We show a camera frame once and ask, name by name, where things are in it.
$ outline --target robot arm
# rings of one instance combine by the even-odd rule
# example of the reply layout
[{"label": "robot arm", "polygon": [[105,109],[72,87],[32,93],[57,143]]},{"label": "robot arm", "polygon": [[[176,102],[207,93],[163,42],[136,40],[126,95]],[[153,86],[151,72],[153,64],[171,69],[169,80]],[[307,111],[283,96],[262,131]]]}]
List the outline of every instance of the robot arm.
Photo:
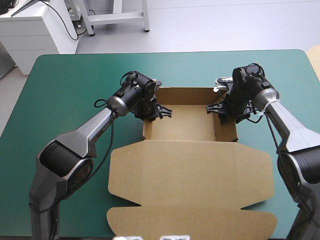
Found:
[{"label": "robot arm", "polygon": [[258,64],[233,70],[232,78],[219,78],[215,92],[226,90],[224,101],[209,105],[208,113],[218,113],[236,123],[251,113],[265,113],[281,136],[278,146],[274,134],[278,170],[300,210],[288,235],[289,240],[320,239],[320,134],[306,128],[279,101],[279,93],[266,79]]},{"label": "robot arm", "polygon": [[92,177],[95,143],[118,117],[134,113],[154,120],[171,116],[157,103],[160,81],[137,71],[126,73],[121,88],[107,101],[106,108],[78,129],[57,136],[36,157],[36,173],[30,190],[33,240],[59,239],[59,203]]}]

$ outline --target white cabinet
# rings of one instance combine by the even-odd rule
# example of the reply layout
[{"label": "white cabinet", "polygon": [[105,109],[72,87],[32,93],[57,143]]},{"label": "white cabinet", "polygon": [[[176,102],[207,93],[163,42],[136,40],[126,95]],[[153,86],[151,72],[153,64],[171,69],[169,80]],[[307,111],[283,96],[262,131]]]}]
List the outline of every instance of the white cabinet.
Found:
[{"label": "white cabinet", "polygon": [[[78,40],[69,37],[59,16],[42,2],[11,17],[27,1],[20,0],[14,9],[0,15],[0,42],[25,75],[31,72],[39,56],[74,54],[78,46]],[[77,33],[64,0],[51,0],[48,4],[61,15],[70,34],[76,39]]]}]

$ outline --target unfolded cardboard flap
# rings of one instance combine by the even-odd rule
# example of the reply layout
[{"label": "unfolded cardboard flap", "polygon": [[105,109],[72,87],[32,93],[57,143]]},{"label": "unfolded cardboard flap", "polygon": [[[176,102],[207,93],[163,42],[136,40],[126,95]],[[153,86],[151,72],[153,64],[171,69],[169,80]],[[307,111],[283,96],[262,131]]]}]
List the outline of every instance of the unfolded cardboard flap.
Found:
[{"label": "unfolded cardboard flap", "polygon": [[307,56],[318,79],[320,80],[320,45],[312,47],[307,52]]},{"label": "unfolded cardboard flap", "polygon": [[172,110],[172,117],[144,121],[147,140],[237,141],[236,124],[221,124],[217,114],[207,114],[207,105],[222,99],[209,87],[164,87],[156,92],[158,103]]},{"label": "unfolded cardboard flap", "polygon": [[118,236],[266,240],[276,217],[241,208],[274,193],[271,158],[236,142],[144,140],[112,152],[109,191],[140,204],[115,207]]}]

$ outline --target zip tie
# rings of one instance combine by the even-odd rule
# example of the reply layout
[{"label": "zip tie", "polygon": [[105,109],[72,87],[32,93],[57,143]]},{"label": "zip tie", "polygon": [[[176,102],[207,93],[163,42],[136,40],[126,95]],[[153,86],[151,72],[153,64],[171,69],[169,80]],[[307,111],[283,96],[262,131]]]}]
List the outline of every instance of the zip tie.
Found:
[{"label": "zip tie", "polygon": [[264,106],[263,110],[262,110],[260,113],[258,113],[258,114],[259,114],[260,116],[265,115],[266,109],[267,109],[267,107],[269,106],[269,104],[272,104],[272,103],[274,103],[274,102],[279,102],[279,103],[281,103],[281,101],[280,101],[279,99],[273,99],[273,100],[271,100],[271,101],[268,101],[267,104]]}]

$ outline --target drawer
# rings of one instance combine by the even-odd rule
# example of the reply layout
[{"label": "drawer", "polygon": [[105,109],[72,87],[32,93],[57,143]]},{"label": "drawer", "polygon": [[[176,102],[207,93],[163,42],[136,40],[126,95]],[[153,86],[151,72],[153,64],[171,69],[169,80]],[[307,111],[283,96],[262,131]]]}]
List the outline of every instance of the drawer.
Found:
[{"label": "drawer", "polygon": [[25,75],[30,74],[37,58],[46,54],[58,54],[58,50],[24,50],[24,51],[8,51],[15,64]]},{"label": "drawer", "polygon": [[43,19],[0,21],[0,37],[33,35],[50,35]]},{"label": "drawer", "polygon": [[0,36],[0,42],[7,51],[57,49],[50,35]]}]

